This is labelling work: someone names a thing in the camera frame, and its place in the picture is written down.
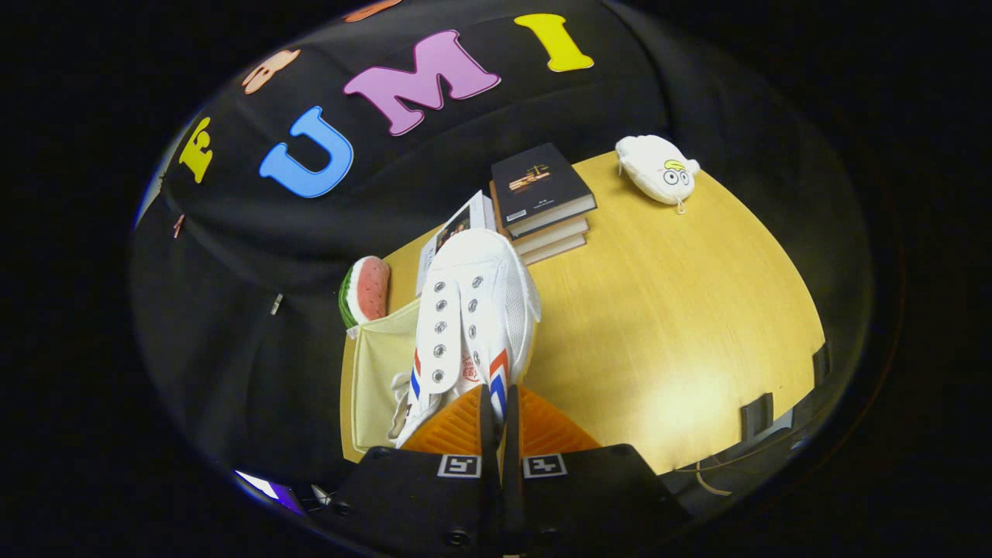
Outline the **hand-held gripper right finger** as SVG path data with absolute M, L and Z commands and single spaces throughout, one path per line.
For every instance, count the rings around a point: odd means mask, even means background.
M 522 557 L 648 557 L 690 512 L 628 444 L 577 438 L 577 424 L 515 386 L 505 413 L 504 544 Z

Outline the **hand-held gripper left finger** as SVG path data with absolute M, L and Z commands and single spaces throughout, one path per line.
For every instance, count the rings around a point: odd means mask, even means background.
M 499 494 L 488 388 L 476 405 L 477 453 L 375 447 L 333 495 L 333 532 L 375 557 L 499 557 L 491 527 Z

